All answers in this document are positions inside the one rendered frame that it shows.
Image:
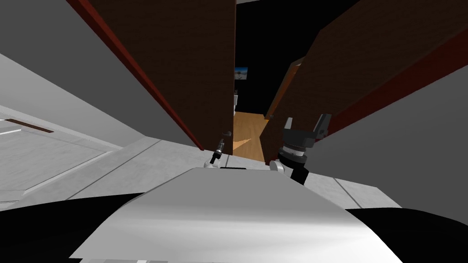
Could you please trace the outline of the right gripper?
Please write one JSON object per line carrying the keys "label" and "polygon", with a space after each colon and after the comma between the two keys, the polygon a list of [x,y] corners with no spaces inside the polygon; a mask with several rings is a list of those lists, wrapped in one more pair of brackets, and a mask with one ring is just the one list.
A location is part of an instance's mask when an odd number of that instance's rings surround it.
{"label": "right gripper", "polygon": [[321,114],[313,132],[303,130],[292,130],[292,117],[286,121],[282,130],[282,139],[286,144],[296,147],[311,148],[316,139],[323,139],[328,135],[328,126],[331,114]]}

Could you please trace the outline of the orange brown door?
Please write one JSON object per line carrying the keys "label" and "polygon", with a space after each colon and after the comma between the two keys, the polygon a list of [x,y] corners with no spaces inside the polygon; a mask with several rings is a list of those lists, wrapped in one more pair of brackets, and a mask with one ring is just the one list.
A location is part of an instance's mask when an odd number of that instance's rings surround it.
{"label": "orange brown door", "polygon": [[290,83],[292,82],[298,68],[300,67],[300,64],[303,62],[304,60],[304,57],[292,62],[290,64],[290,67],[289,69],[287,70],[284,78],[282,79],[282,82],[277,90],[277,93],[267,111],[267,114],[265,115],[265,119],[266,120],[270,120],[273,118],[274,116],[274,112],[277,108],[277,106],[279,105],[279,102],[282,98],[282,96],[284,96],[284,94],[286,93],[286,90],[288,89]]}

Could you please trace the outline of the dark brown door leaf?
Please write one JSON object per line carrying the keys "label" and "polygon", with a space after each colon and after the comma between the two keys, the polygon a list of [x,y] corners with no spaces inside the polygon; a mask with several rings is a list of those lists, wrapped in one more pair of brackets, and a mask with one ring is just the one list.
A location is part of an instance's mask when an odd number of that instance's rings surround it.
{"label": "dark brown door leaf", "polygon": [[358,0],[317,35],[260,136],[266,163],[282,127],[329,134],[468,65],[468,0]]}
{"label": "dark brown door leaf", "polygon": [[233,129],[236,0],[89,0],[203,149]]}

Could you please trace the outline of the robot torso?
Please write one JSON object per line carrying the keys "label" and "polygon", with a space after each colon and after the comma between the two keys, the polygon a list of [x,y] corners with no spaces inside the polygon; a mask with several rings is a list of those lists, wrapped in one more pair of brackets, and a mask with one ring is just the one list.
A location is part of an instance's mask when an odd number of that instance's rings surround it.
{"label": "robot torso", "polygon": [[193,168],[116,210],[73,258],[402,263],[363,222],[287,176]]}

